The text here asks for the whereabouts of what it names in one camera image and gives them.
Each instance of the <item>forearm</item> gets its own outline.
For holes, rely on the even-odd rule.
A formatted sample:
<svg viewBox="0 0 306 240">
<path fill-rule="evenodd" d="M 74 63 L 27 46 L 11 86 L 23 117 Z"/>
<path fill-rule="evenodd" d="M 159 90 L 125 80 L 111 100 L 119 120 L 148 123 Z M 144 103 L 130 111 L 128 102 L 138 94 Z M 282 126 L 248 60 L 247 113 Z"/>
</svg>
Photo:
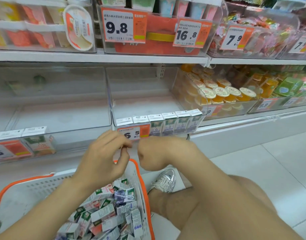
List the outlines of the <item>forearm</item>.
<svg viewBox="0 0 306 240">
<path fill-rule="evenodd" d="M 232 180 L 192 145 L 190 154 L 174 155 L 173 165 L 196 189 L 220 239 L 301 239 L 275 213 Z"/>
<path fill-rule="evenodd" d="M 45 200 L 0 234 L 0 240 L 53 239 L 59 228 L 91 193 L 73 178 L 64 180 Z"/>
</svg>

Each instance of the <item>basket rim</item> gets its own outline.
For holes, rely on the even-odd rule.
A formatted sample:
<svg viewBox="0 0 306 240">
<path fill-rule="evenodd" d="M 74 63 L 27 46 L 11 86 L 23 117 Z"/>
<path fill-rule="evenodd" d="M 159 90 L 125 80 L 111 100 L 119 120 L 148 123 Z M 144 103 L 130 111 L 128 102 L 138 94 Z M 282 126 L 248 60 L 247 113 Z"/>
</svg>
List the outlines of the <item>basket rim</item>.
<svg viewBox="0 0 306 240">
<path fill-rule="evenodd" d="M 151 221 L 151 209 L 150 209 L 150 205 L 149 205 L 149 200 L 148 200 L 148 195 L 147 195 L 145 183 L 144 183 L 143 178 L 142 178 L 142 176 L 141 176 L 141 174 L 139 172 L 139 165 L 138 165 L 138 163 L 134 159 L 129 159 L 129 161 L 134 163 L 135 168 L 136 168 L 136 172 L 137 172 L 137 175 L 138 175 L 138 178 L 139 178 L 139 182 L 141 184 L 142 192 L 143 192 L 143 195 L 144 195 L 145 208 L 146 208 L 146 213 L 147 213 L 147 222 L 148 222 L 148 227 L 150 229 L 151 240 L 155 240 L 153 226 L 152 226 L 152 221 Z M 49 175 L 29 177 L 29 178 L 18 180 L 18 181 L 14 181 L 14 182 L 8 184 L 0 192 L 0 204 L 1 204 L 2 198 L 3 198 L 4 194 L 6 193 L 6 191 L 9 190 L 12 186 L 20 184 L 20 183 L 36 180 L 36 179 L 41 179 L 41 178 L 43 179 L 43 178 L 48 178 L 48 177 L 50 178 L 50 177 L 53 177 L 54 175 L 55 175 L 55 173 L 50 173 Z"/>
</svg>

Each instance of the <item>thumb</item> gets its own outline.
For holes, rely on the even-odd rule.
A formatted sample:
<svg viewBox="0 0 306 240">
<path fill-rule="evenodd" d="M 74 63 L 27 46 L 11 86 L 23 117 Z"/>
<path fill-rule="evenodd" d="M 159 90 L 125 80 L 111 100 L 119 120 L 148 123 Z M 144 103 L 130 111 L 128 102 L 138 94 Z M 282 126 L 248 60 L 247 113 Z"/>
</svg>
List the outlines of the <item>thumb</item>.
<svg viewBox="0 0 306 240">
<path fill-rule="evenodd" d="M 127 152 L 126 147 L 122 147 L 121 149 L 121 156 L 119 160 L 117 161 L 117 164 L 115 165 L 116 167 L 116 173 L 121 177 L 123 173 L 125 172 L 126 166 L 129 163 L 130 155 Z"/>
</svg>

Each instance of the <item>person's right hand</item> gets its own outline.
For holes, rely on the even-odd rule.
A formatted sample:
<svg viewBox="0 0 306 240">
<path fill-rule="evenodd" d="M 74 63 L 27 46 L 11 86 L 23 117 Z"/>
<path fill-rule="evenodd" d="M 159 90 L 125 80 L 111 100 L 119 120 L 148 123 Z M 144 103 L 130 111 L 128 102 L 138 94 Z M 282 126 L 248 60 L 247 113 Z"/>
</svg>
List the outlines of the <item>person's right hand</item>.
<svg viewBox="0 0 306 240">
<path fill-rule="evenodd" d="M 139 163 L 147 171 L 159 171 L 190 151 L 192 142 L 179 137 L 151 136 L 141 139 L 138 146 Z"/>
</svg>

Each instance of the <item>person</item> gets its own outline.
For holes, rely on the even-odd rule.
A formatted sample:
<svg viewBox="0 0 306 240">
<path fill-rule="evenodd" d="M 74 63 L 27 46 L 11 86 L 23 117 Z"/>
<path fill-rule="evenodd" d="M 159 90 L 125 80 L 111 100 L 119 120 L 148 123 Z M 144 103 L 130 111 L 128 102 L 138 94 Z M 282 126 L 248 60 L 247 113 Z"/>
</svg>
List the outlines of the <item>person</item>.
<svg viewBox="0 0 306 240">
<path fill-rule="evenodd" d="M 89 146 L 75 174 L 45 200 L 0 234 L 0 240 L 51 240 L 75 209 L 96 189 L 121 177 L 132 142 L 107 131 Z M 121 149 L 117 164 L 113 155 Z M 149 171 L 173 165 L 192 188 L 172 193 L 173 170 L 166 169 L 148 193 L 153 212 L 170 220 L 184 239 L 302 239 L 283 222 L 265 193 L 253 182 L 228 176 L 193 142 L 178 137 L 149 137 L 139 141 L 139 162 Z"/>
</svg>

